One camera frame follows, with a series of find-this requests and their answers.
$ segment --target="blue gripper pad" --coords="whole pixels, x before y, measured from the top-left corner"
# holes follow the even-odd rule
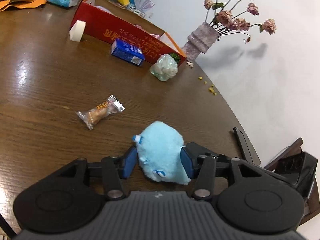
[[[180,150],[180,160],[181,160],[181,163],[183,165],[184,170],[186,171],[186,174],[188,175],[188,178],[193,179],[194,178],[194,170],[192,167],[192,160],[188,156],[188,154],[185,152],[183,147]]]
[[[134,166],[137,163],[138,153],[136,147],[131,147],[129,153],[125,158],[124,168],[123,168],[123,179],[130,177]]]

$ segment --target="plush toy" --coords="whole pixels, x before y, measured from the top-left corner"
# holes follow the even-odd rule
[[[183,138],[174,128],[154,122],[132,139],[136,142],[139,164],[147,177],[157,182],[189,183],[180,160]]]

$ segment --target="blue box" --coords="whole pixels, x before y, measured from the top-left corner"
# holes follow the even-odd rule
[[[141,66],[145,60],[141,49],[120,39],[116,39],[112,43],[111,55],[123,59],[136,66]]]

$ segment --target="pink rose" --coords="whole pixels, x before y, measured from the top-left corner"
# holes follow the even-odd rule
[[[266,20],[262,25],[262,29],[268,32],[270,35],[274,34],[275,30],[277,29],[275,20],[274,19]]]
[[[247,12],[250,12],[253,15],[259,15],[258,6],[256,6],[254,3],[249,3]]]
[[[236,21],[232,21],[227,26],[230,30],[237,31],[238,30],[238,23]]]
[[[250,26],[250,23],[249,22],[246,22],[245,19],[242,19],[242,18],[237,18],[236,19],[236,22],[238,24],[238,29],[240,31],[248,31],[249,30],[249,26]]]
[[[231,23],[232,14],[228,11],[220,11],[217,15],[217,20],[224,26],[228,26]]]
[[[209,10],[214,5],[214,3],[212,0],[204,0],[203,5],[207,10]]]

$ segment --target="wooden frame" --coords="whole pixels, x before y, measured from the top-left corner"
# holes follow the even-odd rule
[[[293,156],[302,153],[301,145],[303,144],[302,138],[297,139],[292,145],[290,145],[283,153],[281,153],[276,159],[268,163],[264,168],[273,171],[280,159],[285,157]],[[310,198],[306,201],[306,210],[309,210],[307,214],[302,218],[300,225],[307,222],[311,218],[315,217],[320,213],[320,201],[319,201],[319,191],[318,185],[315,180],[315,184],[310,195]]]

